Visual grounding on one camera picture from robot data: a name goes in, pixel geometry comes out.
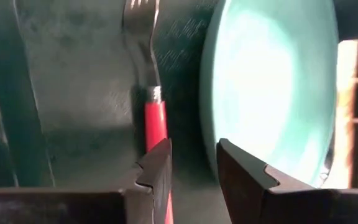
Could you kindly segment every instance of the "plate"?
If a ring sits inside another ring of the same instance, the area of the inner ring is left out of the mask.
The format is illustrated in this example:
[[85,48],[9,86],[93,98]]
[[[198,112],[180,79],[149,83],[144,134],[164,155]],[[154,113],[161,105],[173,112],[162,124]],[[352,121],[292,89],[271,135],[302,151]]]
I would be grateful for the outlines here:
[[201,64],[200,111],[211,167],[216,143],[317,185],[334,127],[338,34],[326,0],[221,1]]

